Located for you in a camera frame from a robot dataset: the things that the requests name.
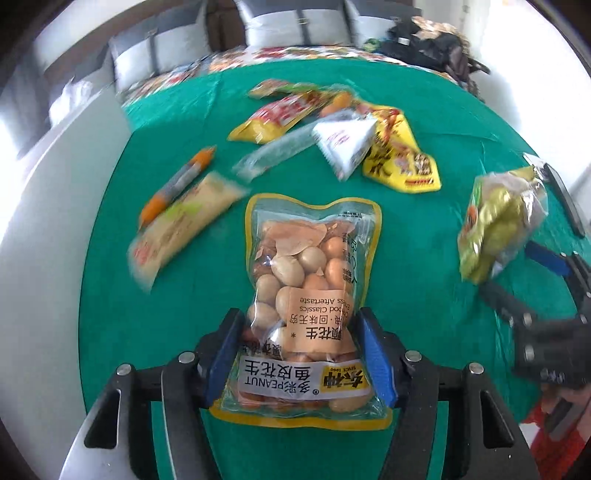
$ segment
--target product label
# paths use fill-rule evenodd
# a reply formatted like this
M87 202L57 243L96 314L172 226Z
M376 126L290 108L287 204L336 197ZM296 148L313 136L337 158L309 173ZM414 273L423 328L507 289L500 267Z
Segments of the product label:
M361 397L371 387L359 360L295 363L242 356L238 390L285 400Z
M305 111L315 107L319 103L319 100L320 95L313 92L309 94L290 95L261 108L252 116L252 119L272 122L280 127L285 127L304 114Z
M287 352L343 352L343 330L349 323L353 298L344 290L292 288L288 306Z

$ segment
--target table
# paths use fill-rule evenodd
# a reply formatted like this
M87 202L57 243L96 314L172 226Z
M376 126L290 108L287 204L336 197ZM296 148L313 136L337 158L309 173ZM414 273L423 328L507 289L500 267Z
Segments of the table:
M312 147L256 179L252 193L282 193L317 205L345 196L378 202L384 222L366 304L383 327L432 361L450 367L480 362L514 414L523 418L538 387L512 376L510 329L479 300L475 286L461 282L456 237L474 177L521 167L522 153L533 151L500 117L451 82L424 71L359 60L284 61L228 70L189 80L128 108L134 133L96 218L80 296L80 373L87 409L119 364L164 364L215 330L228 308L248 308L253 296L244 263L248 198L178 254L150 294L129 275L126 250L144 203L196 151L217 144L212 168L231 175L231 167L256 149L227 142L226 136L265 103L246 93L267 78L341 83L367 101L405 111L419 146L437 161L443 183L439 192L398 193L360 171L339 183ZM572 235L551 193L549 208L550 216L534 239L555 251L577 250L591 260L591 246ZM499 282L539 312L558 317L574 312L563 281L523 254ZM161 477L168 479L160 410L154 407L154 436ZM430 478L440 476L443 461L446 405L439 410ZM376 478L393 428L279 430L224 423L208 413L203 417L227 480Z

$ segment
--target green snack package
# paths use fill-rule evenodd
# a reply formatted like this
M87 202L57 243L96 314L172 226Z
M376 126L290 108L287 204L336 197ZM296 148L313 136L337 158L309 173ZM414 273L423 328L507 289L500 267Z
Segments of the green snack package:
M457 238L462 278L479 284L499 273L547 216L533 167L477 177Z

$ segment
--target black bag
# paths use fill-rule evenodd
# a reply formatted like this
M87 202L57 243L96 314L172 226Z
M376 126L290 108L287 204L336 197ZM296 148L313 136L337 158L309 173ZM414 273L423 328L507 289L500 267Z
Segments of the black bag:
M388 30L388 39L381 43L378 52L410 65L448 73L462 83L470 83L470 74L477 70L490 73L464 53L458 36L441 33L437 38L422 40L414 35L420 30L412 21L397 24Z

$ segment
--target pillow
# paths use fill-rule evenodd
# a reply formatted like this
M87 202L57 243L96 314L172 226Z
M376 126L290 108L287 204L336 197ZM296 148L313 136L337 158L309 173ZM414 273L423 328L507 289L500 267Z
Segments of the pillow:
M253 48L350 45L342 0L237 0Z
M421 15L421 9L391 0L345 0L353 43L362 47L369 38L384 38L396 23Z
M114 36L117 90L209 55L205 3L170 8Z

